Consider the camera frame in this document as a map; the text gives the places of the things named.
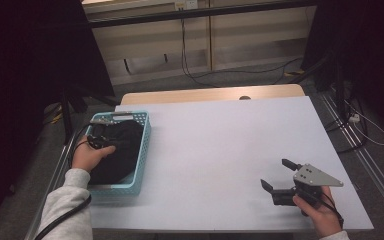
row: black cloth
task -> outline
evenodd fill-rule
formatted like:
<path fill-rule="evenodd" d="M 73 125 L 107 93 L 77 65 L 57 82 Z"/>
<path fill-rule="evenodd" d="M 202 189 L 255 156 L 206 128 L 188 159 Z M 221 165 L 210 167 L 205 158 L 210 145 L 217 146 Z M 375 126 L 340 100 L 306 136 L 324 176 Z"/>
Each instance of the black cloth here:
<path fill-rule="evenodd" d="M 89 184 L 115 184 L 136 169 L 142 141 L 143 126 L 134 120 L 114 125 L 94 125 L 91 135 L 115 142 L 114 153 L 102 159 L 90 173 Z"/>

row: hand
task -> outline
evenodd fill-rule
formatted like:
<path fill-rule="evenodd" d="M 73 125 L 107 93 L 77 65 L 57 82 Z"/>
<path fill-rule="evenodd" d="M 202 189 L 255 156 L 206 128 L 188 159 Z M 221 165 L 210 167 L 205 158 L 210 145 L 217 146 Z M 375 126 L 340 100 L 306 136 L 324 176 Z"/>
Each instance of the hand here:
<path fill-rule="evenodd" d="M 114 146 L 109 146 L 101 149 L 94 149 L 87 143 L 87 137 L 83 136 L 80 139 L 76 152 L 74 153 L 72 168 L 80 168 L 87 172 L 92 171 L 102 158 L 108 156 L 115 151 Z"/>
<path fill-rule="evenodd" d="M 322 186 L 322 191 L 333 201 L 329 187 Z M 320 204 L 320 206 L 316 206 L 316 208 L 313 208 L 304 199 L 296 195 L 292 198 L 292 200 L 302 211 L 304 211 L 311 218 L 319 238 L 324 238 L 342 231 L 341 226 L 339 225 L 337 215 L 326 206 Z M 322 200 L 332 206 L 332 203 L 325 195 L 322 195 Z"/>

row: gray sleeve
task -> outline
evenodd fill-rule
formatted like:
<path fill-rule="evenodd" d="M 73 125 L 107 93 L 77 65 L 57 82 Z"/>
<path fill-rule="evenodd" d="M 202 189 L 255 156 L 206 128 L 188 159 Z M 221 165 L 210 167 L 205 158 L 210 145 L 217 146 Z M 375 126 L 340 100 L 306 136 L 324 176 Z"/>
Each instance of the gray sleeve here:
<path fill-rule="evenodd" d="M 320 238 L 320 240 L 349 240 L 349 238 L 347 232 L 342 231 L 324 238 Z"/>
<path fill-rule="evenodd" d="M 85 170 L 70 169 L 67 171 L 64 185 L 48 194 L 38 233 L 56 218 L 75 208 L 89 197 L 90 193 L 86 189 L 89 180 L 90 175 Z M 43 239 L 92 239 L 89 207 L 60 223 Z"/>

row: plastic basket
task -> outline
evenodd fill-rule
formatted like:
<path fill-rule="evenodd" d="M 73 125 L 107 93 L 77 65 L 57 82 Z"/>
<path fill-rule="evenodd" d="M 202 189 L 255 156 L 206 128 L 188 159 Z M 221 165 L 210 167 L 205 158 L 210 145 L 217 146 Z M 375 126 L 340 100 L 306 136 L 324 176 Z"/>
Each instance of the plastic basket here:
<path fill-rule="evenodd" d="M 88 189 L 92 195 L 98 196 L 120 196 L 120 195 L 138 195 L 142 186 L 143 171 L 145 168 L 146 155 L 148 152 L 148 142 L 151 135 L 151 125 L 149 123 L 149 114 L 146 111 L 128 111 L 128 112 L 106 112 L 97 113 L 91 123 L 113 124 L 125 120 L 135 120 L 143 126 L 142 142 L 140 145 L 139 156 L 134 172 L 126 176 L 117 184 L 89 185 Z M 86 131 L 88 135 L 91 131 L 89 127 Z"/>

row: electrical wire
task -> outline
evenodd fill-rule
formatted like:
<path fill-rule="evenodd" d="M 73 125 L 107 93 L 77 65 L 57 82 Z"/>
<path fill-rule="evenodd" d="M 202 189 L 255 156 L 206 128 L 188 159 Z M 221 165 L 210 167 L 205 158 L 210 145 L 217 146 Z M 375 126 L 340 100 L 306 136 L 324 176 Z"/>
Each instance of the electrical wire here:
<path fill-rule="evenodd" d="M 195 78 L 194 76 L 192 76 L 192 74 L 189 72 L 188 61 L 187 61 L 187 58 L 186 58 L 186 40 L 185 40 L 186 31 L 185 31 L 185 20 L 184 20 L 184 19 L 181 19 L 180 21 L 181 21 L 181 23 L 182 23 L 182 69 L 183 69 L 183 73 L 184 73 L 187 77 L 189 77 L 190 79 L 192 79 L 192 81 L 194 81 L 194 82 L 197 83 L 197 84 L 204 85 L 204 86 L 209 86 L 209 87 L 214 87 L 214 88 L 219 88 L 219 86 L 216 86 L 216 85 L 213 85 L 213 84 L 199 82 L 199 81 L 196 80 L 196 78 Z"/>
<path fill-rule="evenodd" d="M 346 103 L 348 106 L 350 106 L 350 108 L 352 108 L 357 114 L 359 114 L 364 120 L 367 120 L 368 122 L 370 122 L 371 124 L 373 124 L 376 128 L 378 128 L 378 129 L 384 134 L 384 130 L 383 130 L 381 127 L 379 127 L 376 123 L 374 123 L 372 120 L 370 120 L 369 118 L 367 118 L 366 116 L 364 116 L 363 113 L 360 113 L 359 111 L 357 111 L 357 110 L 356 110 L 350 103 L 348 103 L 347 101 L 345 101 L 345 103 Z M 363 136 L 364 136 L 365 138 L 367 138 L 369 141 L 371 141 L 371 142 L 373 142 L 373 143 L 375 143 L 375 144 L 377 144 L 377 145 L 384 146 L 384 143 L 376 142 L 375 140 L 373 140 L 373 139 L 371 139 L 370 137 L 368 137 L 368 136 L 367 136 L 368 134 L 363 133 L 363 132 L 357 127 L 357 125 L 355 124 L 355 122 L 354 122 L 354 127 L 356 128 L 356 130 L 357 130 L 358 132 L 360 132 L 361 135 L 363 135 Z"/>
<path fill-rule="evenodd" d="M 361 106 L 360 100 L 358 98 L 356 98 L 356 99 L 357 99 L 357 103 L 358 103 L 358 107 L 360 108 L 360 111 L 363 112 L 363 107 Z M 369 133 L 368 133 L 368 129 L 367 129 L 367 123 L 366 123 L 366 120 L 364 118 L 363 118 L 363 121 L 360 121 L 360 124 L 363 127 L 363 132 L 365 133 L 365 135 L 368 135 Z M 353 146 L 353 147 L 348 148 L 346 150 L 336 151 L 336 153 L 342 154 L 342 153 L 351 152 L 351 151 L 354 151 L 354 150 L 357 150 L 357 149 L 363 147 L 366 143 L 367 143 L 367 138 L 363 138 L 363 140 L 360 141 L 360 144 L 357 144 L 356 146 Z"/>
<path fill-rule="evenodd" d="M 329 199 L 329 201 L 332 203 L 333 206 L 330 206 L 329 204 L 327 204 L 325 201 L 321 200 L 321 199 L 318 199 L 316 197 L 314 197 L 313 195 L 307 193 L 306 191 L 303 191 L 302 189 L 300 188 L 297 188 L 296 189 L 298 193 L 301 193 L 301 194 L 304 194 L 306 195 L 307 197 L 317 201 L 318 203 L 322 204 L 323 206 L 327 207 L 329 210 L 331 210 L 333 213 L 335 213 L 335 215 L 338 217 L 338 222 L 339 222 L 339 226 L 341 227 L 341 229 L 343 229 L 343 226 L 344 226 L 344 218 L 342 217 L 342 215 L 338 212 L 338 210 L 336 209 L 336 206 L 335 204 L 333 204 L 333 200 L 330 199 L 329 197 L 326 197 Z"/>
<path fill-rule="evenodd" d="M 216 85 L 213 85 L 213 84 L 207 84 L 207 83 L 202 83 L 202 82 L 199 82 L 197 81 L 196 79 L 197 78 L 202 78 L 202 77 L 205 77 L 205 76 L 208 76 L 208 75 L 212 75 L 212 74 L 218 74 L 218 73 L 250 73 L 250 74 L 258 74 L 258 73 L 267 73 L 267 72 L 272 72 L 272 71 L 276 71 L 276 70 L 279 70 L 279 69 L 282 69 L 282 74 L 281 76 L 279 77 L 279 79 L 277 79 L 274 83 L 272 83 L 272 85 L 274 84 L 277 84 L 280 80 L 282 80 L 283 78 L 283 75 L 285 73 L 285 68 L 297 61 L 297 60 L 301 60 L 302 57 L 299 57 L 299 58 L 295 58 L 293 60 L 290 60 L 278 67 L 275 67 L 273 69 L 268 69 L 268 70 L 261 70 L 261 71 L 244 71 L 244 70 L 223 70 L 223 71 L 214 71 L 214 72 L 209 72 L 209 73 L 204 73 L 204 74 L 201 74 L 201 75 L 192 75 L 189 71 L 189 67 L 188 67 L 188 63 L 187 63 L 187 57 L 186 57 L 186 30 L 185 30 L 185 21 L 184 19 L 181 19 L 181 24 L 182 24 L 182 70 L 183 70 L 183 73 L 191 78 L 195 83 L 197 84 L 200 84 L 200 85 L 204 85 L 204 86 L 210 86 L 210 87 L 215 87 L 215 88 L 219 88 L 219 86 L 216 86 Z"/>
<path fill-rule="evenodd" d="M 73 139 L 73 142 L 77 143 L 77 140 L 79 139 L 80 137 L 80 134 L 89 126 L 92 126 L 93 124 L 92 123 L 88 123 L 86 125 L 84 125 L 78 132 L 77 134 L 75 135 L 74 139 Z M 71 165 L 72 165 L 72 162 L 73 162 L 73 157 L 74 157 L 74 152 L 76 151 L 77 147 L 80 146 L 80 144 L 78 144 L 75 149 L 73 151 L 71 151 L 71 154 L 69 155 L 70 157 L 68 158 L 68 166 L 71 168 Z"/>
<path fill-rule="evenodd" d="M 64 213 L 57 219 L 55 219 L 53 222 L 51 222 L 48 226 L 46 226 L 36 237 L 35 240 L 40 240 L 46 236 L 52 229 L 57 227 L 60 223 L 64 222 L 67 220 L 69 217 L 73 216 L 77 212 L 81 211 L 84 209 L 89 203 L 92 201 L 92 196 L 89 195 L 87 199 L 85 199 L 82 203 L 80 203 L 77 207 L 71 209 L 70 211 Z"/>

